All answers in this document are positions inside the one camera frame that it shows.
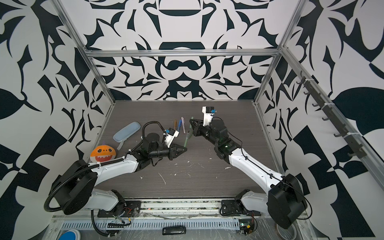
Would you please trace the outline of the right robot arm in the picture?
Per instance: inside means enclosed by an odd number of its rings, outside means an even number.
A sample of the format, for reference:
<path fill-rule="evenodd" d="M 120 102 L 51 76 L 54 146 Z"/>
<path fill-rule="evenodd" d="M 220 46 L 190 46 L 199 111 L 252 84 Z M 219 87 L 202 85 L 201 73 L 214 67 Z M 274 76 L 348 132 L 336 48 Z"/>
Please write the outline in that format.
<path fill-rule="evenodd" d="M 239 194 L 245 210 L 267 214 L 283 229 L 300 219 L 308 203 L 295 176 L 275 172 L 249 155 L 241 144 L 230 138 L 222 119 L 214 118 L 208 125 L 191 119 L 190 124 L 195 137 L 204 137 L 213 144 L 221 160 L 241 170 L 266 193 L 264 197 L 252 191 Z"/>

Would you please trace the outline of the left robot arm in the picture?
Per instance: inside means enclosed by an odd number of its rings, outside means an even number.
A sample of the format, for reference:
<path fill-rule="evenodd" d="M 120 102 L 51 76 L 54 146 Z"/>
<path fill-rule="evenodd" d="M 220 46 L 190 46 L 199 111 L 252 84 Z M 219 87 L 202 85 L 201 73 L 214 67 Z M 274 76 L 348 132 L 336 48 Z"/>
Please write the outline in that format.
<path fill-rule="evenodd" d="M 121 175 L 136 173 L 148 165 L 156 166 L 154 159 L 172 161 L 187 151 L 186 147 L 173 142 L 179 135 L 175 129 L 162 128 L 162 135 L 146 135 L 145 128 L 152 124 L 153 121 L 144 124 L 141 141 L 120 158 L 89 164 L 84 160 L 74 162 L 52 184 L 44 210 L 62 211 L 65 215 L 79 210 L 102 210 L 114 217 L 122 216 L 128 208 L 122 195 L 116 190 L 96 189 L 96 186 Z"/>

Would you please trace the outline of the pink fountain pen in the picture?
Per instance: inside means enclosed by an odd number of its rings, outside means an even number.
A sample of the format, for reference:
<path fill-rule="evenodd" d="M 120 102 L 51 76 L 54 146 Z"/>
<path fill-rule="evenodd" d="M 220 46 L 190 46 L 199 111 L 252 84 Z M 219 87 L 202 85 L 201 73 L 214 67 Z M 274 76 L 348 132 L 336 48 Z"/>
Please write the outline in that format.
<path fill-rule="evenodd" d="M 183 133 L 186 134 L 185 118 L 184 118 L 184 117 L 181 117 L 181 121 L 182 121 Z"/>

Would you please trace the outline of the blue pen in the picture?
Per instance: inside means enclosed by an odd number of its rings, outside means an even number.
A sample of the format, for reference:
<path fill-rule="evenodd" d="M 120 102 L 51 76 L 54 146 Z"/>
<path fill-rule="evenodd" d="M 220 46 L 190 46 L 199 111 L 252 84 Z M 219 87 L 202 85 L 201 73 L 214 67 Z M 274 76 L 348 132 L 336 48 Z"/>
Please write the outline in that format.
<path fill-rule="evenodd" d="M 182 120 L 180 119 L 178 123 L 178 128 L 177 128 L 178 132 L 180 132 L 181 126 L 182 126 Z"/>

